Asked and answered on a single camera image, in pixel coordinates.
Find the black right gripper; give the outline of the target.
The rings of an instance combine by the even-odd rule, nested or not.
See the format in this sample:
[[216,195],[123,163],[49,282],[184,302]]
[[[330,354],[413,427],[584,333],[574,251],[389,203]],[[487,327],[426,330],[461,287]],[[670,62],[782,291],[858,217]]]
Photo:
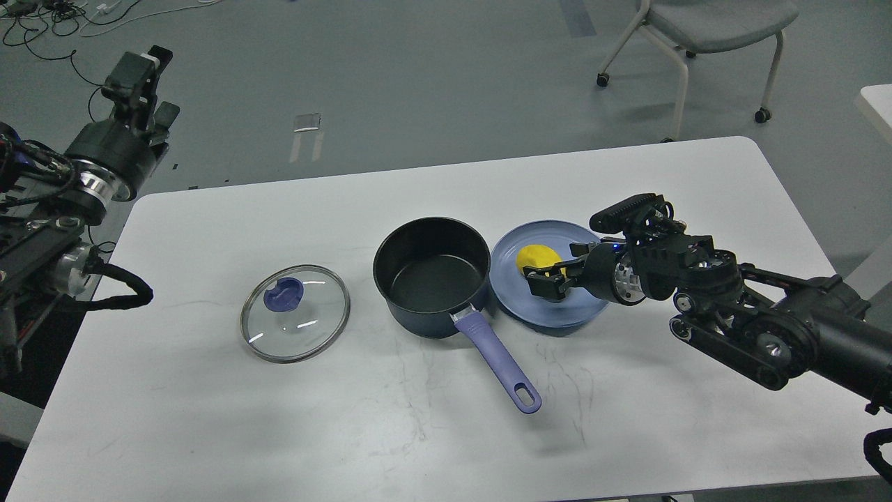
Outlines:
[[634,306],[645,299],[640,277],[637,276],[622,239],[569,244],[574,259],[561,261],[553,267],[566,267],[566,274],[544,276],[546,269],[525,268],[523,276],[533,296],[552,302],[567,299],[571,289],[585,289],[590,294],[614,304]]

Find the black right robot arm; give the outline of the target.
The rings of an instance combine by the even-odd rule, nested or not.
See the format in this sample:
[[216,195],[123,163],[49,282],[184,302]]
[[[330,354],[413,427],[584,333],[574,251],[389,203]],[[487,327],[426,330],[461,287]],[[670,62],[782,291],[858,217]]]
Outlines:
[[665,197],[631,196],[589,220],[605,235],[571,243],[571,260],[525,266],[533,296],[562,301],[573,288],[634,306],[672,299],[669,327],[694,347],[767,390],[814,372],[890,410],[890,333],[866,322],[870,303],[841,276],[792,277],[737,261],[710,235],[688,235]]

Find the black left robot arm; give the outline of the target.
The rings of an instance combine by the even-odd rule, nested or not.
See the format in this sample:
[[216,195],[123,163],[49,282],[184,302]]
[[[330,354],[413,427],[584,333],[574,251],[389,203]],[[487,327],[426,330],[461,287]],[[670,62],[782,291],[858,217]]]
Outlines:
[[154,45],[125,53],[100,86],[108,118],[86,124],[63,153],[2,125],[2,377],[22,371],[22,350],[56,309],[130,310],[153,290],[103,261],[84,241],[109,203],[136,198],[168,153],[178,105],[157,86],[173,54]]

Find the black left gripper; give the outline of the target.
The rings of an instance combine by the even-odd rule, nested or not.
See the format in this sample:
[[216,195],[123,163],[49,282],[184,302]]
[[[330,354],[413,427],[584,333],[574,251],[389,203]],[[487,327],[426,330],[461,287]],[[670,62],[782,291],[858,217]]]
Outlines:
[[[154,108],[160,75],[172,58],[172,51],[159,45],[146,53],[122,55],[101,86],[102,96],[114,104],[111,119],[87,124],[64,153],[67,159],[114,175],[120,181],[116,201],[133,200],[169,151],[169,130],[180,107],[164,101]],[[148,130],[125,127],[148,123],[153,112]]]

